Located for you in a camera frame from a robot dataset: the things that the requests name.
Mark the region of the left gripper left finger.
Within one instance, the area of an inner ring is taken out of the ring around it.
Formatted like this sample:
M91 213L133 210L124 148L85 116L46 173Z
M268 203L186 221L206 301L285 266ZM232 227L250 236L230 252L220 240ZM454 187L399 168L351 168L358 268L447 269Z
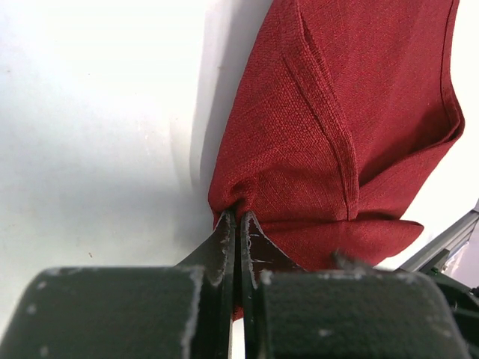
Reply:
M46 269L26 287L3 358L229 358L235 217L176 266Z

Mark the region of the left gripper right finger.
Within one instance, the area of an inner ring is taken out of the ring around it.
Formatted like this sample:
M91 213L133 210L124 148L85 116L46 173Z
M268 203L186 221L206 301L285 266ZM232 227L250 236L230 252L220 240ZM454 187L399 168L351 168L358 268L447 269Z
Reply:
M466 358L468 346L433 280L345 257L308 272L248 212L240 227L247 358Z

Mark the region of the red cloth napkin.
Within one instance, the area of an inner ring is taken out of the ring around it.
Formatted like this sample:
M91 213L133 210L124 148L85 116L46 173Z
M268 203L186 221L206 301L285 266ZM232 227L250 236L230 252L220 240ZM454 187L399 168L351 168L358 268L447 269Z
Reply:
M423 227L403 214L465 119L451 82L457 1L274 1L225 128L208 201L253 212L307 271L372 266Z

